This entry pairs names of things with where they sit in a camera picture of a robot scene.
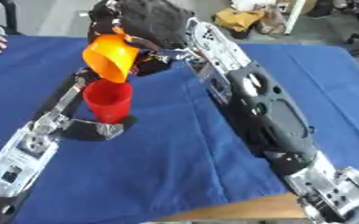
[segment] wooden board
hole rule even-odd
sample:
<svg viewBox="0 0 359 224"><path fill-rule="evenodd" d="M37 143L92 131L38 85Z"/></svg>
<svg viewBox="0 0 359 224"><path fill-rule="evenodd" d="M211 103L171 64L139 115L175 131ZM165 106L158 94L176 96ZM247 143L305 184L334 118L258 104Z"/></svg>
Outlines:
<svg viewBox="0 0 359 224"><path fill-rule="evenodd" d="M297 204L297 196L287 193L223 206L204 207L187 213L175 214L159 221L298 218L305 218L305 214Z"/></svg>

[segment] blue fabric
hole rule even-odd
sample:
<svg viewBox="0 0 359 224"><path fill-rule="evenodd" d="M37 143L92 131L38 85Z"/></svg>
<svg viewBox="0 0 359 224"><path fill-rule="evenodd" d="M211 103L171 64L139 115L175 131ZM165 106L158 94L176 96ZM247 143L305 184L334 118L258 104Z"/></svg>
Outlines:
<svg viewBox="0 0 359 224"><path fill-rule="evenodd" d="M0 148L83 67L80 38L10 37L0 56ZM292 95L337 167L359 169L359 67L327 46L244 45ZM131 79L138 123L108 142L63 141L16 224L137 223L285 193L185 64ZM92 116L82 105L78 116Z"/></svg>

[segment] floor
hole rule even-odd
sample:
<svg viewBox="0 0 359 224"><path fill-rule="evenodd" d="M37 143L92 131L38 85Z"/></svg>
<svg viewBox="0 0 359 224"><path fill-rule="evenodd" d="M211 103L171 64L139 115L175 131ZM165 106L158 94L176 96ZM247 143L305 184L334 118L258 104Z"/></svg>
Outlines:
<svg viewBox="0 0 359 224"><path fill-rule="evenodd" d="M88 29L88 18L80 13L91 9L98 0L14 0L18 4L19 30L27 35L85 37ZM217 11L229 6L229 0L170 0L182 7L196 12L203 20ZM0 5L0 24L4 23L4 12ZM353 32L359 33L359 21L340 12L330 17L310 19L301 17L289 36L273 38L250 34L247 43L284 44L284 45L332 45L349 47L345 40ZM259 221L235 221L235 224L260 223ZM262 223L308 223L306 220L282 220Z"/></svg>

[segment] orange cup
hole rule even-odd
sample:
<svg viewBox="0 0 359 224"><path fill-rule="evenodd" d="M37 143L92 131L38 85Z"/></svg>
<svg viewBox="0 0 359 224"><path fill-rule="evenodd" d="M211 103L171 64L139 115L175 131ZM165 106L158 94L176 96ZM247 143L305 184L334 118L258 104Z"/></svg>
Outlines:
<svg viewBox="0 0 359 224"><path fill-rule="evenodd" d="M101 35L83 51L83 59L102 78L124 83L138 51L125 43L123 34Z"/></svg>

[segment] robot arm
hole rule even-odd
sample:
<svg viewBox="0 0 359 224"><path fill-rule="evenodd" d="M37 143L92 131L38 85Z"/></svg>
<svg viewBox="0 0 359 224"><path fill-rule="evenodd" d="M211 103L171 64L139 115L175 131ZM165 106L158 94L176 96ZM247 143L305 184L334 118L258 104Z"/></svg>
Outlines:
<svg viewBox="0 0 359 224"><path fill-rule="evenodd" d="M109 21L130 43L179 52L176 58L194 70L236 134L268 160L314 223L359 223L359 171L334 168L290 95L236 43L166 0L102 4L115 12Z"/></svg>
<svg viewBox="0 0 359 224"><path fill-rule="evenodd" d="M73 118L82 90L97 79L87 68L70 75L0 150L0 224L10 223L14 218L62 138L109 140L131 126L131 119L107 124Z"/></svg>
<svg viewBox="0 0 359 224"><path fill-rule="evenodd" d="M218 28L166 0L103 0L90 17L89 42L121 33L157 59L175 50L175 58L194 70L236 134L298 195L314 223L359 223L359 171L334 168L289 94ZM132 119L107 124L73 118L84 87L97 79L89 68L72 74L0 150L1 224L21 207L63 137L107 140L133 124Z"/></svg>

